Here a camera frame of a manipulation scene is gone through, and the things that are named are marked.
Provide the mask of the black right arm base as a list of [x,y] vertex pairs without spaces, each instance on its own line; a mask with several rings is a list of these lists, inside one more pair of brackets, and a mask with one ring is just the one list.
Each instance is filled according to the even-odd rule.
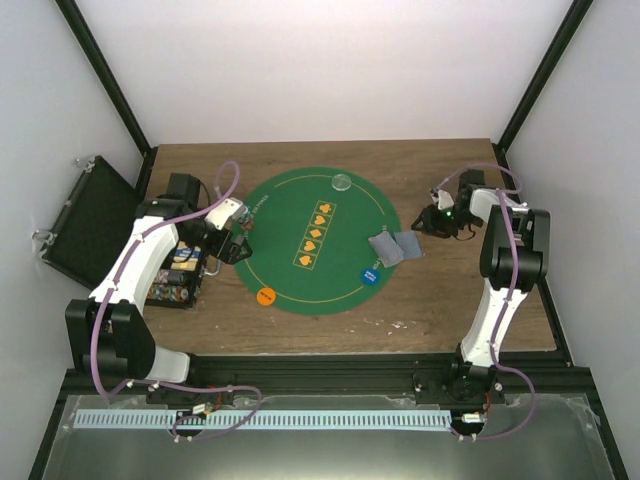
[[469,362],[445,360],[436,364],[418,363],[412,375],[416,398],[421,403],[480,406],[492,401],[497,369]]

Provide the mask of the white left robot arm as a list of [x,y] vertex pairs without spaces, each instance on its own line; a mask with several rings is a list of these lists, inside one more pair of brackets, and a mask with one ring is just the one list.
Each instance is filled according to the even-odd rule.
[[143,311],[156,274],[179,243],[228,265],[251,256],[248,241],[227,227],[249,216],[233,191],[217,192],[203,209],[196,207],[196,197],[185,193],[144,201],[106,277],[88,299],[68,304],[65,321],[74,366],[91,378],[101,396],[111,394],[103,377],[121,379],[115,392],[140,382],[154,387],[169,383],[170,393],[184,404],[203,395],[203,377],[190,370],[192,355],[158,346]]

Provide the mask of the blue small blind button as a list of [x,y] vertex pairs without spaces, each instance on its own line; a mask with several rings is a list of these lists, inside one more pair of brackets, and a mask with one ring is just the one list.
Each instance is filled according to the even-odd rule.
[[364,285],[374,286],[380,282],[380,272],[375,268],[366,268],[361,272],[361,281]]

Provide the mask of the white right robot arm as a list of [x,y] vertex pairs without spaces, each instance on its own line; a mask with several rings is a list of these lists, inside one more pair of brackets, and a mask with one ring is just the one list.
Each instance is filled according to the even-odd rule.
[[514,190],[489,187],[476,166],[454,176],[457,193],[444,189],[447,180],[433,187],[431,204],[411,229],[442,239],[458,238],[463,230],[485,231],[479,258],[482,297],[444,378],[447,396],[465,403],[490,390],[502,368],[500,349],[515,312],[548,272],[551,215],[512,200]]

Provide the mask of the grey split card pile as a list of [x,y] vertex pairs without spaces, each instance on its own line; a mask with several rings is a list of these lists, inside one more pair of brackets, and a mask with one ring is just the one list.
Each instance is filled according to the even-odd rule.
[[402,250],[405,260],[418,259],[424,255],[415,231],[396,232],[394,239]]

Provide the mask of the orange big blind button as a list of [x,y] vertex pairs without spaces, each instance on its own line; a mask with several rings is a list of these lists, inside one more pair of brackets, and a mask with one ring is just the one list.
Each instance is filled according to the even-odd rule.
[[262,306],[270,306],[277,299],[277,293],[270,287],[262,287],[256,293],[256,300]]

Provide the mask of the clear acrylic dealer button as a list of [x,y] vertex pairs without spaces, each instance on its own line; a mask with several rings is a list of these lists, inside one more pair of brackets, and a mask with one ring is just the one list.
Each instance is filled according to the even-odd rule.
[[331,186],[334,190],[338,192],[344,192],[351,188],[352,179],[347,174],[339,173],[332,177]]

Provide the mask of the deck of grey cards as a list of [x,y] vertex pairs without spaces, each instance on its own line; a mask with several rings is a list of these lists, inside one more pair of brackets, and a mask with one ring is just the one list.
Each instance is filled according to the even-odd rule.
[[369,237],[368,242],[385,268],[393,267],[404,260],[402,248],[388,231]]

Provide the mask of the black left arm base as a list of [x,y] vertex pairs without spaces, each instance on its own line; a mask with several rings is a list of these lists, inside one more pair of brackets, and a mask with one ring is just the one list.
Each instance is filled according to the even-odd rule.
[[178,388],[160,386],[153,392],[148,392],[146,400],[150,404],[166,404],[172,408],[191,408],[197,404],[212,403],[215,408],[223,405],[230,405],[235,394],[228,390],[224,392],[214,392],[214,389],[221,388],[219,378],[207,378],[205,375],[196,373],[190,375],[185,383],[179,384]]

